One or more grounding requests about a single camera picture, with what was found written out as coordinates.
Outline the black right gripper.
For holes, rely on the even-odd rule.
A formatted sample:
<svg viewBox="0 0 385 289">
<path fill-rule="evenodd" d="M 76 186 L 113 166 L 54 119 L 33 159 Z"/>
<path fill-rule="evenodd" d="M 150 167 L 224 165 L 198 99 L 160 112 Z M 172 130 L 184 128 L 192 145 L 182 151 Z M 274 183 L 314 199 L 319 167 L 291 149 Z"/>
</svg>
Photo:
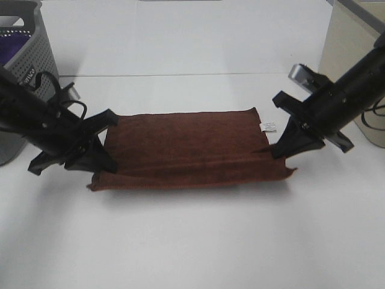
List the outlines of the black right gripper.
<svg viewBox="0 0 385 289">
<path fill-rule="evenodd" d="M 343 133 L 334 132 L 329 127 L 321 125 L 309 113 L 305 103 L 284 91 L 280 91 L 273 98 L 273 103 L 277 108 L 281 108 L 290 115 L 282 136 L 271 149 L 273 158 L 289 158 L 303 152 L 322 149 L 325 146 L 325 139 L 344 153 L 354 147 L 351 140 Z"/>
</svg>

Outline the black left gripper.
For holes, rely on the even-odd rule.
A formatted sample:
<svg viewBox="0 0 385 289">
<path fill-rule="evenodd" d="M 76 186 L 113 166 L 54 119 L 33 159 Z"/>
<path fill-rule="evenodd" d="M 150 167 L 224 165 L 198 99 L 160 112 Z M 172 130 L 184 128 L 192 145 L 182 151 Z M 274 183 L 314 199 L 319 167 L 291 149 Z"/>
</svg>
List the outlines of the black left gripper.
<svg viewBox="0 0 385 289">
<path fill-rule="evenodd" d="M 105 150 L 99 134 L 109 126 L 117 125 L 117 115 L 107 109 L 89 117 L 75 128 L 57 127 L 53 132 L 29 138 L 42 150 L 29 164 L 28 171 L 39 175 L 53 164 L 66 170 L 109 173 L 117 172 L 117 162 Z"/>
</svg>

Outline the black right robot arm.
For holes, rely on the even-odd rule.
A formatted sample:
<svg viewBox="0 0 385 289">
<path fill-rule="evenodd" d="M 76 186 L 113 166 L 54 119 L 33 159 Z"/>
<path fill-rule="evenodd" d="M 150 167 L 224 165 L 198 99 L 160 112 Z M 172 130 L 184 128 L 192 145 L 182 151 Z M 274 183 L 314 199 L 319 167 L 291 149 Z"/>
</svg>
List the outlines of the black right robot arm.
<svg viewBox="0 0 385 289">
<path fill-rule="evenodd" d="M 384 36 L 379 36 L 373 49 L 336 82 L 303 64 L 296 64 L 296 69 L 300 74 L 292 72 L 291 78 L 310 96 L 301 102 L 280 91 L 273 98 L 274 105 L 290 118 L 271 149 L 272 156 L 289 158 L 321 149 L 324 140 L 348 152 L 354 145 L 341 129 L 384 98 Z"/>
</svg>

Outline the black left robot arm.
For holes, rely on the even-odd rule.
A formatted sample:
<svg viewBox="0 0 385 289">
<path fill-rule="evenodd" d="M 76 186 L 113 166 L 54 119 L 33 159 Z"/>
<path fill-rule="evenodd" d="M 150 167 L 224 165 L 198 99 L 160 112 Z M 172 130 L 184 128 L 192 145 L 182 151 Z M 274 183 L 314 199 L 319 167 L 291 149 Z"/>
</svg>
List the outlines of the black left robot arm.
<svg viewBox="0 0 385 289">
<path fill-rule="evenodd" d="M 117 162 L 99 134 L 116 126 L 118 115 L 107 109 L 86 117 L 87 106 L 70 96 L 74 90 L 73 83 L 61 87 L 48 71 L 37 73 L 31 86 L 1 69 L 1 131 L 18 134 L 41 149 L 30 162 L 29 172 L 40 175 L 53 164 L 67 170 L 117 172 Z"/>
</svg>

